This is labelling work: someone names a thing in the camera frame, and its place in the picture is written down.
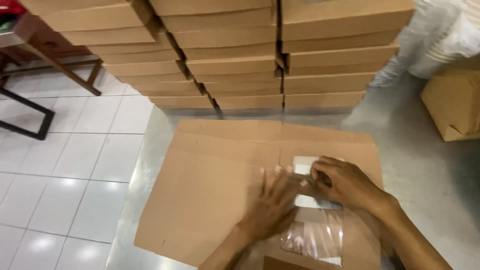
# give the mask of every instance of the hand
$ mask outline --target hand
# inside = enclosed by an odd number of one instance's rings
[[[273,184],[268,186],[265,170],[262,169],[263,184],[260,197],[247,211],[237,228],[253,243],[265,240],[285,231],[294,221],[298,208],[287,211],[301,186],[289,180],[293,168],[286,171],[281,166],[275,168]]]
[[[328,200],[347,207],[360,208],[377,215],[383,208],[396,202],[393,196],[377,187],[352,163],[320,157],[312,165],[311,174]]]

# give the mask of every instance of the stainless steel table surface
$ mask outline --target stainless steel table surface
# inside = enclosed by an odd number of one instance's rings
[[[445,143],[419,98],[424,81],[405,75],[369,89],[353,111],[155,108],[144,137],[107,270],[192,270],[133,246],[138,220],[180,119],[269,119],[371,133],[380,149],[385,190],[456,270],[480,266],[480,141]],[[384,259],[383,269],[391,269]]]

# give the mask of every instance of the white tile floor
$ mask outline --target white tile floor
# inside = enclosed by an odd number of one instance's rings
[[[153,104],[105,71],[96,87],[54,72],[5,86],[56,114],[44,141],[0,130],[0,270],[104,268]],[[43,115],[0,96],[0,119],[37,132]]]

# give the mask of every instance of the flattened cardboard box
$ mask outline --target flattened cardboard box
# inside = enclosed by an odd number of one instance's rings
[[[215,98],[221,110],[283,108],[283,95]]]
[[[108,45],[122,43],[155,42],[161,29],[154,18],[146,26],[118,29],[61,32],[73,45]]]
[[[176,44],[173,36],[164,28],[160,28],[156,34],[155,42],[145,43],[125,43],[125,44],[107,44],[107,45],[90,45],[88,49],[94,54],[118,54],[118,53],[135,53],[148,52],[164,49],[175,49]]]
[[[403,28],[412,0],[282,0],[282,40],[346,37]]]
[[[272,0],[150,0],[159,16],[209,14],[271,7]]]
[[[276,43],[270,42],[224,48],[183,49],[183,53],[189,60],[274,55],[276,53]]]
[[[383,187],[378,149],[370,135],[279,121],[181,120],[140,218],[134,245],[198,267],[259,194],[260,168],[270,173],[277,164],[291,165],[294,156],[321,155],[344,157]],[[286,270],[314,260],[314,270],[378,270],[376,220],[352,209],[344,209],[343,215],[342,267],[296,254],[278,258],[280,247],[273,246],[264,269],[271,267],[271,260],[283,267],[276,269]]]
[[[142,75],[142,76],[118,76],[121,82],[130,85],[154,84],[156,82],[179,82],[187,80],[187,75],[182,73],[164,75]]]
[[[355,107],[366,92],[286,95],[285,108],[340,108]]]
[[[187,67],[194,75],[245,74],[275,71],[275,55],[187,60]]]
[[[148,97],[161,109],[213,109],[208,96],[201,97]]]
[[[68,32],[144,26],[153,15],[147,0],[131,0],[110,6],[48,12],[40,18],[56,32]]]
[[[235,97],[257,97],[257,96],[274,96],[282,94],[280,88],[259,89],[259,90],[235,90],[209,92],[213,98],[235,98]]]
[[[181,73],[181,61],[147,62],[109,65],[103,67],[114,76],[164,75]]]
[[[306,76],[377,72],[381,70],[385,64],[386,62],[327,67],[290,67],[288,68],[287,74],[290,76]]]
[[[193,75],[199,83],[222,83],[222,82],[261,82],[275,79],[275,71],[224,74],[224,75]]]
[[[480,138],[480,90],[475,77],[435,75],[421,95],[444,141]]]
[[[318,89],[320,93],[358,91],[375,77],[376,72],[334,75],[285,76],[283,87]]]
[[[283,41],[282,53],[389,45],[394,42],[398,33],[400,33],[400,29],[350,37]]]
[[[168,31],[172,33],[212,28],[235,28],[239,26],[269,26],[272,24],[273,8],[276,8],[276,6],[212,14],[162,16],[162,22]]]
[[[103,62],[107,64],[128,64],[181,60],[180,55],[175,49],[135,53],[99,54],[99,57],[103,60]]]
[[[385,62],[398,51],[399,44],[355,49],[294,52],[288,55],[289,67],[320,67]]]
[[[32,14],[38,15],[64,10],[78,10],[114,4],[124,4],[127,3],[128,0],[22,0],[21,2],[22,5],[25,6]]]
[[[282,86],[282,73],[277,71],[275,80],[263,82],[230,82],[230,83],[205,83],[208,92],[225,92],[225,91],[248,91],[261,90],[270,88],[279,88]]]
[[[221,48],[271,43],[277,41],[277,14],[268,26],[207,29],[173,33],[182,49]]]
[[[179,82],[154,82],[150,84],[132,85],[142,95],[148,97],[173,96],[191,97],[201,96],[200,85],[193,78]]]

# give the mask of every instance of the left hand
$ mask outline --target left hand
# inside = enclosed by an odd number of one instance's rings
[[[262,169],[263,186],[260,197],[236,226],[250,243],[282,233],[297,215],[297,207],[287,211],[301,188],[299,183],[289,180],[293,168],[287,171],[278,165],[275,171],[273,184],[268,186],[265,170]]]

